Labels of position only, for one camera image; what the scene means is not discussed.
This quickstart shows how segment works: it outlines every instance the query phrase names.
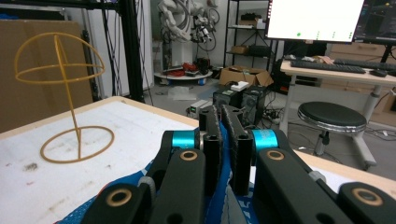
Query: cardboard panel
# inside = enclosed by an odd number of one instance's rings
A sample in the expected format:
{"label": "cardboard panel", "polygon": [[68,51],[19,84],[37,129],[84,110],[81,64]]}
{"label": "cardboard panel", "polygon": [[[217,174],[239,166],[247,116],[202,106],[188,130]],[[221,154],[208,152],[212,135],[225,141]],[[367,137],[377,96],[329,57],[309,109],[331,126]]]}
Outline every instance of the cardboard panel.
{"label": "cardboard panel", "polygon": [[[29,38],[49,32],[80,37],[78,24],[73,21],[0,21],[0,133],[70,110],[64,84],[27,84],[15,78],[14,59],[19,47]],[[82,44],[62,40],[70,63],[85,63]],[[22,69],[57,63],[54,44],[49,39],[33,43],[20,56]],[[86,67],[68,68],[69,78],[85,77]],[[24,76],[31,80],[59,80],[59,69],[48,69]],[[92,102],[89,80],[71,83],[74,107]]]}

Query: keyboard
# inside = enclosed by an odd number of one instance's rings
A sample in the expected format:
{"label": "keyboard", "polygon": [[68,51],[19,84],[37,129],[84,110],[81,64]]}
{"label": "keyboard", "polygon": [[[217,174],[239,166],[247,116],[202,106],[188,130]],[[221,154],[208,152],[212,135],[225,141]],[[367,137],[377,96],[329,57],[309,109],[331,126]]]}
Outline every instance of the keyboard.
{"label": "keyboard", "polygon": [[376,62],[358,61],[358,60],[350,60],[350,59],[335,59],[333,63],[358,66],[362,68],[387,70],[387,71],[396,70],[396,64],[393,63],[376,63]]}
{"label": "keyboard", "polygon": [[326,71],[334,71],[334,72],[345,72],[345,73],[356,73],[356,74],[365,74],[366,71],[358,66],[351,65],[341,65],[341,64],[327,64],[327,63],[311,63],[304,61],[291,61],[291,67],[299,67],[299,68],[309,68],[309,69],[318,69],[318,70],[326,70]]}

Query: floor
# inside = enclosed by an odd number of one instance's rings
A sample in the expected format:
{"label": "floor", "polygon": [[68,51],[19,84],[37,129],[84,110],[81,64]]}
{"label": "floor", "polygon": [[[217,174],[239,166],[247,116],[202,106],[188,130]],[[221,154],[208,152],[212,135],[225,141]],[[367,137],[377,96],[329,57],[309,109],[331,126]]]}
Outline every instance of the floor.
{"label": "floor", "polygon": [[[199,100],[212,101],[213,92],[218,87],[216,79],[208,79],[204,86],[198,85],[196,80],[173,80],[171,85],[162,85],[160,80],[156,80],[152,88],[145,90],[145,100],[148,105],[188,116],[187,108],[191,104]],[[284,106],[285,95],[272,92],[268,96],[266,102],[272,102],[269,106],[275,109],[281,109]],[[258,126],[278,129],[276,120],[263,119]],[[311,154],[319,133],[320,131],[306,126],[298,118],[290,118],[288,138],[293,149]],[[363,138],[377,161],[377,166],[370,167],[367,172],[396,180],[396,128],[369,122]],[[322,159],[339,162],[360,170],[364,169],[361,157],[350,136],[331,133],[330,139],[330,144],[326,146],[326,155]]]}

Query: gray floor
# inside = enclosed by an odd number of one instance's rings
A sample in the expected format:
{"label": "gray floor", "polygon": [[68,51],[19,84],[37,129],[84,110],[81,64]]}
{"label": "gray floor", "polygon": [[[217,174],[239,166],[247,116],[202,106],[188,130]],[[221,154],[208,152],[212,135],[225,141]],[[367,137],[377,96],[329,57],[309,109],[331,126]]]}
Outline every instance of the gray floor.
{"label": "gray floor", "polygon": [[[218,86],[216,79],[209,79],[204,86],[199,86],[195,80],[173,81],[172,85],[164,86],[159,83],[159,80],[156,80],[155,86],[145,91],[145,100],[148,105],[188,116],[186,109],[199,100],[211,101],[213,92],[218,89]],[[189,88],[189,93],[196,98],[193,100],[173,100],[168,97],[168,91],[173,90],[174,87]],[[274,107],[284,105],[285,95],[272,93],[272,97],[274,96]],[[274,130],[278,128],[276,124],[268,120],[265,120],[263,124]],[[315,147],[319,133],[320,131],[307,127],[299,119],[290,119],[288,138],[291,147],[294,149],[312,153],[312,148]],[[370,122],[363,138],[377,162],[377,166],[370,167],[367,172],[396,180],[396,128]],[[364,169],[359,152],[354,147],[350,136],[331,133],[330,139],[330,144],[326,147],[326,152],[330,156],[325,155],[324,160],[339,161],[350,167]]]}

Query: wire frame object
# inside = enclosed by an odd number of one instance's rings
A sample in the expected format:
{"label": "wire frame object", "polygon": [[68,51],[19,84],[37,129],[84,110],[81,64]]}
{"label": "wire frame object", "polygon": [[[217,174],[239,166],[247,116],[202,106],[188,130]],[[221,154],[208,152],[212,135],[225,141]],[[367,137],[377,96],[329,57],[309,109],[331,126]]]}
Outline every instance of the wire frame object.
{"label": "wire frame object", "polygon": [[[98,58],[100,64],[88,64],[88,63],[74,63],[72,62],[73,59],[70,60],[68,58],[66,52],[67,50],[64,48],[64,41],[68,41],[68,43],[73,42],[75,43],[76,41],[79,44],[82,44],[83,46],[87,47],[90,49]],[[30,67],[30,68],[21,68],[23,63],[20,62],[21,55],[22,53],[27,53],[27,54],[35,54],[33,51],[37,47],[41,48],[50,48],[54,47],[54,52],[56,55],[56,59],[53,60],[53,62],[49,64],[40,64],[35,62],[34,64],[37,64],[37,66]],[[70,74],[66,74],[66,71],[68,69],[73,69],[73,68],[96,68],[97,73],[89,75],[89,76],[82,76],[82,77],[75,77],[75,76],[70,76]],[[70,112],[72,114],[72,119],[73,119],[73,124],[74,128],[58,133],[54,136],[52,136],[49,140],[47,140],[46,143],[41,147],[40,149],[40,155],[41,157],[49,162],[54,162],[54,163],[71,163],[71,162],[77,162],[77,161],[85,161],[87,159],[90,159],[94,156],[99,155],[100,153],[104,152],[106,149],[108,149],[112,143],[114,142],[114,133],[102,126],[83,126],[83,127],[78,127],[77,120],[76,120],[76,115],[73,107],[73,101],[72,101],[72,96],[71,96],[71,91],[69,84],[73,82],[80,82],[84,80],[88,80],[90,78],[95,78],[99,77],[105,72],[105,66],[103,63],[102,58],[100,57],[99,53],[97,50],[92,47],[90,44],[88,44],[86,41],[74,36],[74,35],[69,35],[69,34],[64,34],[64,33],[44,33],[41,35],[35,35],[28,39],[26,42],[24,42],[20,48],[17,51],[17,54],[15,56],[15,61],[14,61],[14,69],[15,69],[15,78],[20,81],[24,82],[27,84],[35,84],[35,85],[55,85],[55,84],[64,84],[65,90],[66,90],[66,95],[67,95],[67,100],[69,103],[70,107]],[[32,78],[35,74],[40,74],[40,73],[50,73],[51,70],[56,70],[57,73],[60,73],[60,76],[52,76],[52,78],[40,78],[40,76]],[[82,155],[82,130],[101,130],[105,131],[105,133],[110,135],[110,139],[108,142],[105,142],[103,146],[99,146],[99,148],[95,148],[94,150],[90,150],[89,153],[86,153],[87,155]],[[52,159],[49,156],[46,155],[46,151],[49,151],[48,146],[51,142],[53,142],[55,139],[57,141],[66,141],[64,139],[65,135],[67,133],[72,133],[75,132],[76,138],[78,140],[78,154],[73,156],[72,159],[66,159],[66,160],[60,160],[60,159]]]}

